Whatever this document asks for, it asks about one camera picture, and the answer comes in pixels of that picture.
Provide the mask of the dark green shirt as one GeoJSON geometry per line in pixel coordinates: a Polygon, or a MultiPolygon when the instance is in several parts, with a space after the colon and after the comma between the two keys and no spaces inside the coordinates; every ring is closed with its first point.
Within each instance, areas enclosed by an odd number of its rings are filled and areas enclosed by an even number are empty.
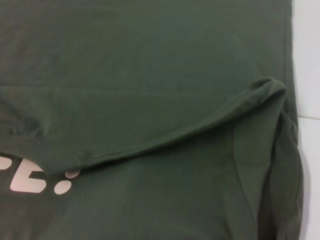
{"type": "Polygon", "coordinates": [[[0,240],[300,240],[293,0],[0,0],[0,240]]]}

